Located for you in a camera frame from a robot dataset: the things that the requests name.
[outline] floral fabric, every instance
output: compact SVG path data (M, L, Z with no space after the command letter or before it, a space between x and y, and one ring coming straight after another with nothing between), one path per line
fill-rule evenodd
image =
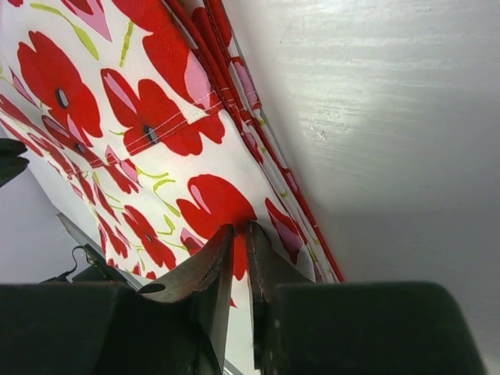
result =
M232 223L242 291L245 224L257 220L307 277L341 279L220 0L0 10L0 122L87 203L110 265L155 279Z

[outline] red poppy print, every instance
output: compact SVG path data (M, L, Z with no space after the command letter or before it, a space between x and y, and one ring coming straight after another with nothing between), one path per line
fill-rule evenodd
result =
M177 205L182 216L200 237L211 238L225 223L235 226L234 275L241 280L247 269L246 224L249 220L257 219L252 205L235 186L211 174L192 177L187 187L196 204L177 199Z
M153 262L159 267L166 265L169 270L175 268L177 261L172 250L160 241L158 234L146 218L130 205L125 205L124 208L123 218L141 240L145 251L151 256Z
M75 170L75 177L77 178L78 182L80 183L80 186L83 189L85 196L87 197L89 202L92 203L92 205L95 205L94 193L92 192L91 185L88 183L87 179L84 177L84 175L80 171L80 168L75 164L73 164L73 167Z
M64 155L50 141L45 138L38 137L35 134L29 134L29 136L33 140L33 142L37 144L38 147L45 150L49 154L49 156L54 159L61 170L65 172L73 170Z
M17 51L24 81L74 143L91 147L88 134L102 137L94 95L63 50L40 32L29 36L33 48L21 42Z
M152 80L140 80L136 96L115 70L102 70L101 76L112 110L127 128L123 143L131 155L158 143L179 155L199 155L203 149L201 134L222 143L224 126L218 115L188 125L177 105Z
M111 41L104 9L100 0L61 0L74 14L79 16L88 26Z
M92 180L94 182L95 194L97 195L97 199L99 200L99 202L101 202L102 208L105 209L109 215L111 215L116 220L118 220L116 218L115 212L113 211L113 209L109 205L108 200L106 199L104 192L102 191L101 186L99 185L99 183L97 181L97 177L95 175L92 177Z
M191 104L194 103L186 86L184 72L188 64L199 64L199 62L192 61L196 58L180 31L173 25L164 4L156 0L140 2L113 0L113 2L136 25L152 32L142 40L149 60L180 97Z
M136 192L139 191L136 184L118 170L116 164L111 164L109 166L105 164L104 168L108 171L109 175L114 179L118 187L124 193L130 194L132 190Z
M0 119L0 123L9 131L10 134L12 134L14 137L22 141L31 151L34 153L38 154L39 156L43 157L44 154L41 153L41 151L36 147L31 141L29 141L27 138L25 138L23 135L20 134L19 131L8 125L4 120Z
M297 264L298 254L304 245L302 238L298 234L297 225L287 215L277 209L269 198L266 198L266 207L271 223L273 223L281 243L288 253L292 263Z
M44 133L28 119L24 113L22 113L19 108L12 104L4 95L0 95L0 110L4 112L7 116L23 123L24 125L35 130L37 133L44 135Z
M99 233L101 235L102 251L106 253L106 242L109 239L115 253L126 259L128 257L128 244L120 240L118 236L114 234L110 225L99 214L97 214L97 217L100 225Z
M182 228L182 231L180 232L180 242L186 247L189 255L196 254L203 247L203 243L186 228Z
M71 133L68 133L68 131L59 123L45 115L41 117L41 121L44 123L47 131L54 137L54 139L57 140L58 143L87 160L91 166L101 166L103 164L102 160L100 160L100 158L93 153L88 146L80 142L79 139L76 139Z
M123 171L123 173L135 183L126 184L128 185L128 187L126 187L124 191L126 193L131 193L130 189L133 189L136 193L139 192L139 188L137 186L139 185L139 173L137 171L137 168L135 167L135 164L130 159L119 160L118 156L116 156L116 153L110 146L108 146L105 150L105 157L110 166L120 166L120 169Z
M14 6L21 6L24 0L9 0L9 2Z

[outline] textured white surface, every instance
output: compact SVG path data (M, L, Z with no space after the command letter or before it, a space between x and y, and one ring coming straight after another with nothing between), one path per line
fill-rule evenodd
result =
M347 280L443 284L497 373L500 3L225 6Z

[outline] fabric fold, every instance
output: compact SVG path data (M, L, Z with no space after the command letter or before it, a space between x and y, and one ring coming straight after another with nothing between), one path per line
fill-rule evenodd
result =
M10 72L0 81L2 125L84 200L109 264L156 278L232 223L238 305L248 297L245 223L257 220L307 277L341 280L220 0L47 1L2 12L18 21L0 45ZM40 21L21 22L30 17Z

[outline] black cable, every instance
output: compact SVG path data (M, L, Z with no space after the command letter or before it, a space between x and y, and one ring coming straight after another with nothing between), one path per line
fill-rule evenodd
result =
M85 248L84 248L83 246L80 246L80 245L75 246L75 247L73 248L73 250L71 251L71 256L73 257L73 260L74 260L74 262L75 262L74 267L73 267L71 270L69 270L69 271L66 271L66 272L61 273L59 276L57 276L57 278L58 278L58 279L59 279L59 278L62 278L62 277L66 278L66 277L68 277L71 273L73 273L73 272L75 272L75 271L77 270L77 267L78 267L78 261L77 261L77 259L75 258L75 251L76 251L77 249L79 249L79 248L81 248L81 249L85 252L85 255L87 255L87 251L85 250Z

